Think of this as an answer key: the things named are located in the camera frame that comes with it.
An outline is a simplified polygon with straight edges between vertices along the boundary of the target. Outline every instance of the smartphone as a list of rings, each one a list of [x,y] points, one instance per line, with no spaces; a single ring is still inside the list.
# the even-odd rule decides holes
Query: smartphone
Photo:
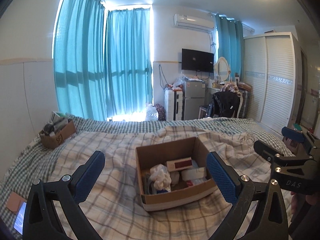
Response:
[[[14,229],[16,229],[20,234],[22,234],[23,218],[24,218],[24,212],[26,211],[26,206],[27,206],[27,203],[23,202],[19,209],[16,221],[14,222],[14,226],[13,226]]]

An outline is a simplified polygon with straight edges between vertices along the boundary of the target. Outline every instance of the refrigerator door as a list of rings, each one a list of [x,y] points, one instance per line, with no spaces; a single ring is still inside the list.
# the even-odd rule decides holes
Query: refrigerator door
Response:
[[[186,98],[204,98],[205,84],[199,81],[185,81]]]
[[[184,120],[198,119],[199,107],[204,105],[204,98],[185,98]]]

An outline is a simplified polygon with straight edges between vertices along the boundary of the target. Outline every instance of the hand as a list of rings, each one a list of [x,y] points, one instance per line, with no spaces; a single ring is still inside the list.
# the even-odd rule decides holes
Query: hand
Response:
[[[291,195],[291,213],[294,214],[297,210],[298,198],[295,192],[291,192]],[[306,195],[306,201],[312,206],[315,205],[318,201],[320,201],[320,192],[317,192],[313,195]]]

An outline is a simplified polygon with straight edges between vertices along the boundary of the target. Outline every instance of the white mirror frame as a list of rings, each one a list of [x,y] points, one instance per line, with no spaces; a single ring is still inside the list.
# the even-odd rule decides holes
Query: white mirror frame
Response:
[[[218,70],[219,70],[219,64],[220,64],[220,62],[222,62],[222,61],[223,61],[224,63],[226,63],[226,65],[227,65],[227,75],[225,75],[225,76],[220,76],[220,73],[219,73],[219,71],[218,71]],[[226,81],[226,80],[228,79],[229,75],[230,75],[230,67],[229,67],[228,61],[227,61],[224,57],[220,57],[220,58],[218,59],[216,65],[214,66],[214,71],[217,73],[218,76],[221,77],[221,81]]]

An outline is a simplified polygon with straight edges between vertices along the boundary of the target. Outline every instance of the louvered door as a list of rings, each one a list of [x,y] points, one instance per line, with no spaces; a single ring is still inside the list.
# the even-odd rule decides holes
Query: louvered door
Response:
[[[290,36],[267,36],[268,82],[261,122],[281,134],[293,105],[294,70]]]
[[[260,122],[263,112],[267,85],[266,38],[244,40],[244,82],[252,86],[248,118]]]

